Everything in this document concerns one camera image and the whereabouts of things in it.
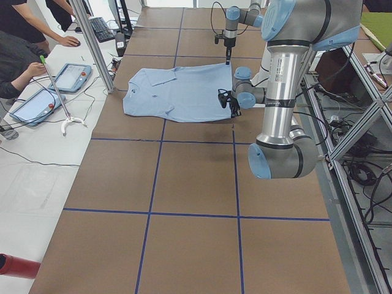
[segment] red cylinder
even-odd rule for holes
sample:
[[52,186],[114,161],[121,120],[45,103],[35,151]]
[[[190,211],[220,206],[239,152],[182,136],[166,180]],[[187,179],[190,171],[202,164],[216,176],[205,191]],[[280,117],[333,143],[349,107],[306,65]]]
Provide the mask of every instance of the red cylinder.
[[40,267],[39,262],[7,254],[0,254],[0,274],[12,277],[35,279]]

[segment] human hand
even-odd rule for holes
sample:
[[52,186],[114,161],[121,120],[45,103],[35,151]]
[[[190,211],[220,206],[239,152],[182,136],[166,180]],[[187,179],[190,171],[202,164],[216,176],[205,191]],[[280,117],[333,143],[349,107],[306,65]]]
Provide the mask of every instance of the human hand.
[[65,36],[63,37],[59,43],[66,47],[76,47],[79,46],[80,42],[78,39],[72,36]]
[[38,75],[43,75],[47,72],[45,66],[39,62],[30,63],[29,67],[26,69],[30,76],[36,77]]

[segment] tablet screen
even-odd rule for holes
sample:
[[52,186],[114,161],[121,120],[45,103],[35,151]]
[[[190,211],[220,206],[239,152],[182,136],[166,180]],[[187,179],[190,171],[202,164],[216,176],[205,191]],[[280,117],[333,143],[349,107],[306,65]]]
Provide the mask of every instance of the tablet screen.
[[21,121],[34,121],[44,115],[42,112],[49,104],[55,104],[55,99],[57,100],[57,103],[60,103],[58,96],[55,93],[41,91],[32,99],[27,100],[23,106],[17,109],[13,114]]
[[69,64],[60,76],[56,77],[57,88],[72,89],[84,69],[85,66]]

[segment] brown table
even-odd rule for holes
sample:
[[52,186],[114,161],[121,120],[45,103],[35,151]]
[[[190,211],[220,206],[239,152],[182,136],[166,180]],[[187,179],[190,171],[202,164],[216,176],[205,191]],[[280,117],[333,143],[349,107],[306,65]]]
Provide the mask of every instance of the brown table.
[[[209,11],[143,9],[30,294],[350,293],[315,172],[249,170],[262,108],[198,124],[124,115],[142,67],[224,62]],[[256,72],[263,49],[249,29],[233,69]]]

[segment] black device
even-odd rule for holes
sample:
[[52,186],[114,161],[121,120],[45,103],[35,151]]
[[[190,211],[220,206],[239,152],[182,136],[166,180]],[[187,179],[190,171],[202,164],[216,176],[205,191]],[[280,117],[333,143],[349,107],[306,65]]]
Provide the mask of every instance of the black device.
[[127,48],[127,42],[125,40],[125,35],[121,32],[116,34],[116,50],[119,57],[124,56],[125,49]]
[[113,31],[108,27],[106,21],[102,17],[90,18],[89,22],[98,42],[102,43],[115,38]]
[[[115,21],[118,25],[119,31],[124,34],[125,38],[129,39],[134,32],[132,29],[132,24],[130,23],[130,18],[128,14],[127,4],[125,0],[119,0],[120,5],[118,4],[118,0],[108,0],[110,10],[115,18]],[[124,15],[124,21],[121,18],[121,13]]]

